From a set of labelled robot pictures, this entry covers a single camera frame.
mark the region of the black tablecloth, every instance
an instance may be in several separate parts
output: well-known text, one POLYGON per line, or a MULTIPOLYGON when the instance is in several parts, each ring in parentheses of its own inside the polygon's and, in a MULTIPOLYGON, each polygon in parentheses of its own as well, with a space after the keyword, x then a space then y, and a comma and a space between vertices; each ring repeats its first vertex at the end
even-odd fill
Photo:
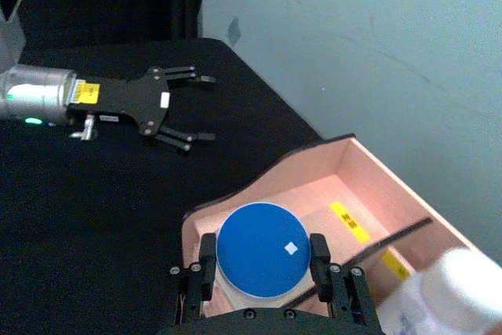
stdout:
POLYGON ((22 63, 112 78, 195 64, 216 89, 173 90, 169 124, 217 141, 183 156, 132 124, 99 123, 84 143, 68 128, 0 123, 0 333, 155 333, 185 212, 319 140, 216 40, 26 51, 22 63))

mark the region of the screw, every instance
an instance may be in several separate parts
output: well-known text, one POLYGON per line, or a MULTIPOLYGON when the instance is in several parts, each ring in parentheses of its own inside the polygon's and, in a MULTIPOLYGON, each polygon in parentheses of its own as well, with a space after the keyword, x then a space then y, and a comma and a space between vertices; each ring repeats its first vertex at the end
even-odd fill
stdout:
POLYGON ((246 319, 255 319, 256 318, 256 312, 253 309, 246 309, 246 310, 244 310, 244 318, 246 318, 246 319))
POLYGON ((296 313, 294 310, 287 309, 287 310, 284 310, 284 316, 286 317, 286 319, 295 319, 296 313))
POLYGON ((362 276, 361 268, 352 268, 351 272, 353 276, 362 276))

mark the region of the white container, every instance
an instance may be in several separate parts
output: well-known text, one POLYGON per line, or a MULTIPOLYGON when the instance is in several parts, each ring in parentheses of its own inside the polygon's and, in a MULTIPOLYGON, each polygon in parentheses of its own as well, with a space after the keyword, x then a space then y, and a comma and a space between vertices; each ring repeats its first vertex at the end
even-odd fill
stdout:
POLYGON ((376 313, 387 335, 483 335, 502 322, 502 268, 482 253, 451 249, 376 313))

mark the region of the yellow tape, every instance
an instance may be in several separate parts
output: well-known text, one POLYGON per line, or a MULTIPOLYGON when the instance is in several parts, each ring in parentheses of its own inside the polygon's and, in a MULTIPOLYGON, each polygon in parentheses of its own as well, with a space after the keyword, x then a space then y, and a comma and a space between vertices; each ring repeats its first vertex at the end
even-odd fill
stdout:
POLYGON ((97 104, 100 96, 100 85, 80 81, 75 90, 74 101, 79 104, 97 104))
POLYGON ((340 202, 333 202, 329 208, 342 220, 345 226, 352 232, 352 234, 360 241, 360 243, 367 243, 371 239, 367 231, 358 224, 356 219, 347 211, 347 209, 340 202))
POLYGON ((411 274, 408 269, 402 265, 398 258, 390 251, 387 250, 382 256, 382 260, 389 267, 389 269, 394 272, 394 275, 401 280, 405 281, 411 274))

